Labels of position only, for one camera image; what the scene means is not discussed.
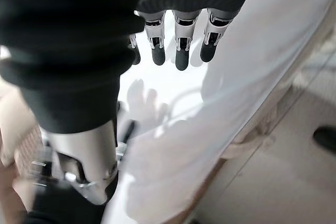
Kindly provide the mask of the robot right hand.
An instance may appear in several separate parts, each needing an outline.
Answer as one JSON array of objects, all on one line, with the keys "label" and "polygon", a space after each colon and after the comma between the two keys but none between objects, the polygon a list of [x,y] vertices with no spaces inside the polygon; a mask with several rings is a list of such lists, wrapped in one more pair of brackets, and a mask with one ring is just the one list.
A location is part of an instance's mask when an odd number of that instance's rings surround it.
[{"label": "robot right hand", "polygon": [[118,184],[120,76],[134,63],[133,36],[163,45],[171,9],[187,50],[197,12],[210,11],[214,45],[245,0],[1,0],[1,77],[17,86],[47,135],[34,201],[22,223],[100,223]]}]

